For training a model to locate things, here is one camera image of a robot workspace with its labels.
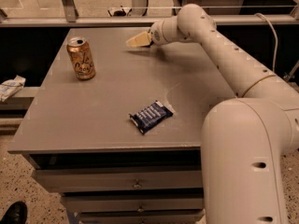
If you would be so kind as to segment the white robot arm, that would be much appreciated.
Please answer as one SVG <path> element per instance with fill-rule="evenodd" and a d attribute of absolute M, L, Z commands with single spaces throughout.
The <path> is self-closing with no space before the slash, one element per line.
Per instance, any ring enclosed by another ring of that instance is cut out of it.
<path fill-rule="evenodd" d="M 127 42 L 196 42 L 234 98 L 214 106 L 202 127 L 206 224 L 289 224 L 280 158 L 299 147 L 299 92 L 218 32 L 194 4 Z"/>

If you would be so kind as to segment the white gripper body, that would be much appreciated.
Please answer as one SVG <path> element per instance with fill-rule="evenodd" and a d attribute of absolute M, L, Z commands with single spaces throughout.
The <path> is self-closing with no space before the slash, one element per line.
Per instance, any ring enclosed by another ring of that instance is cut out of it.
<path fill-rule="evenodd" d="M 166 20 L 153 23 L 149 29 L 152 41 L 157 45 L 169 43 L 169 25 Z"/>

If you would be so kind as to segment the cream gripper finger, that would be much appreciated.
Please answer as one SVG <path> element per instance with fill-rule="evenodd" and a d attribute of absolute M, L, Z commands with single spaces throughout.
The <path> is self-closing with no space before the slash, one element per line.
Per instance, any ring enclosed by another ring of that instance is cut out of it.
<path fill-rule="evenodd" d="M 142 32 L 138 35 L 135 35 L 129 38 L 126 41 L 126 45 L 130 48 L 146 47 L 149 46 L 152 42 L 150 33 Z"/>

